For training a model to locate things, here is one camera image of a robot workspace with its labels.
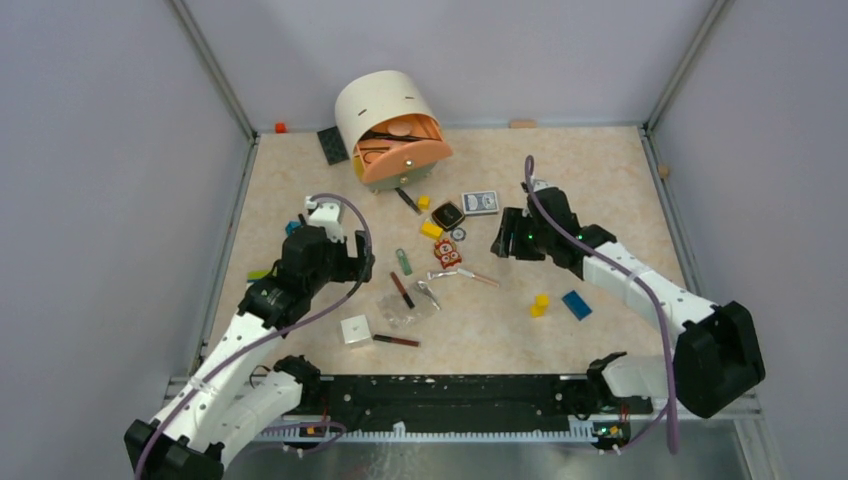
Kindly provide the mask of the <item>black wire loop tool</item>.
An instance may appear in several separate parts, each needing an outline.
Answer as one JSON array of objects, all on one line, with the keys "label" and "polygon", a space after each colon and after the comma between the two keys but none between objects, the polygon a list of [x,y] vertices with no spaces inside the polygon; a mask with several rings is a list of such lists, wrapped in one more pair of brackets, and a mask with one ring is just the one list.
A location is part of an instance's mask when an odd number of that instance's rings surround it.
[{"label": "black wire loop tool", "polygon": [[360,157],[365,165],[370,165],[387,152],[388,149],[362,149],[360,151]]}]

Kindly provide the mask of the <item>black makeup brush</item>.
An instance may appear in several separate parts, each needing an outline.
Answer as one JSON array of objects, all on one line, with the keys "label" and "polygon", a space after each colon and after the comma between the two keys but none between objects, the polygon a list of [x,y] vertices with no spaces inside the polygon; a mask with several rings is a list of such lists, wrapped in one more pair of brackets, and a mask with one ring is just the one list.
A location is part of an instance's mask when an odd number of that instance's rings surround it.
[{"label": "black makeup brush", "polygon": [[387,140],[395,142],[417,142],[430,140],[430,137],[419,137],[414,135],[394,135],[388,132],[378,132],[374,130],[366,131],[359,139],[359,142],[367,140]]}]

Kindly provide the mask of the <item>pink makeup sponge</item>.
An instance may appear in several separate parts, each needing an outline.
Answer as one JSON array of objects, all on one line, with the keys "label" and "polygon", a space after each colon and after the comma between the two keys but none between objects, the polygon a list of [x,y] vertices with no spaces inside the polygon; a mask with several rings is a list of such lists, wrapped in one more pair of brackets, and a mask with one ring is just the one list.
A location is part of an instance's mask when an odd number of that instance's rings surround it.
[{"label": "pink makeup sponge", "polygon": [[412,134],[413,125],[404,120],[392,121],[387,125],[387,132],[396,137],[405,137]]}]

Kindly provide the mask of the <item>white round drawer organizer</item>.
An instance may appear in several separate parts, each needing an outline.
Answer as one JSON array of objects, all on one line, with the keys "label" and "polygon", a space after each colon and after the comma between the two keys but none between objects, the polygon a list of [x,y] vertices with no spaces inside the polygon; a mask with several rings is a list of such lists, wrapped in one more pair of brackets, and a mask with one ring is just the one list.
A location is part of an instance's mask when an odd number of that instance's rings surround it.
[{"label": "white round drawer organizer", "polygon": [[[407,187],[453,155],[440,122],[418,86],[401,71],[382,70],[351,81],[337,96],[334,113],[354,173],[371,191]],[[387,132],[387,125],[399,120],[413,125],[411,135],[430,137],[430,140],[359,142],[366,131]],[[360,157],[362,149],[388,149],[388,152],[365,165]]]}]

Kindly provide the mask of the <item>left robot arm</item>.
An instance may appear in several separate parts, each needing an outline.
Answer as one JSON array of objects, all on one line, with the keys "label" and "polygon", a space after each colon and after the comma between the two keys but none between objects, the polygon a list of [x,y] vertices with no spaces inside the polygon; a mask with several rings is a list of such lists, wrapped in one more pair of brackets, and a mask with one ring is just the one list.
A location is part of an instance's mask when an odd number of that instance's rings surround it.
[{"label": "left robot arm", "polygon": [[137,479],[220,479],[235,457],[275,419],[319,404],[310,363],[290,367],[244,397],[238,394],[255,367],[293,330],[338,309],[371,278],[369,227],[355,233],[347,254],[342,227],[346,198],[319,193],[304,202],[304,224],[286,238],[270,273],[253,283],[228,329],[195,374],[152,420],[136,420],[124,442]]}]

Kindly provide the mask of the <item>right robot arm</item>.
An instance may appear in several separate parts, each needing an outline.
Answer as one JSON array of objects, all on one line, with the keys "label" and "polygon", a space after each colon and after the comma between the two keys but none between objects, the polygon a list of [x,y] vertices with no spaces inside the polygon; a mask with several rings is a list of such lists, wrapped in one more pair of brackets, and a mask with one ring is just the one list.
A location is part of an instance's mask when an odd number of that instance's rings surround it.
[{"label": "right robot arm", "polygon": [[750,311],[676,285],[597,224],[581,225],[563,190],[532,178],[523,208],[504,209],[491,246],[500,258],[550,260],[620,301],[662,336],[657,356],[613,353],[589,368],[589,404],[612,412],[627,397],[666,398],[710,418],[766,377]]}]

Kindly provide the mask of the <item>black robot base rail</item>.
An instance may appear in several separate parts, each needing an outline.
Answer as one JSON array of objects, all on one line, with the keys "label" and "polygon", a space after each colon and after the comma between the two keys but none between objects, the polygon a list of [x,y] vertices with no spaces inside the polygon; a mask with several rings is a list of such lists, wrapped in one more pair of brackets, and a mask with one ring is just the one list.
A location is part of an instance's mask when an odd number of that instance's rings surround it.
[{"label": "black robot base rail", "polygon": [[567,433],[580,421],[651,415],[644,397],[601,393],[583,375],[335,375],[324,376],[287,423],[335,421],[350,435]]}]

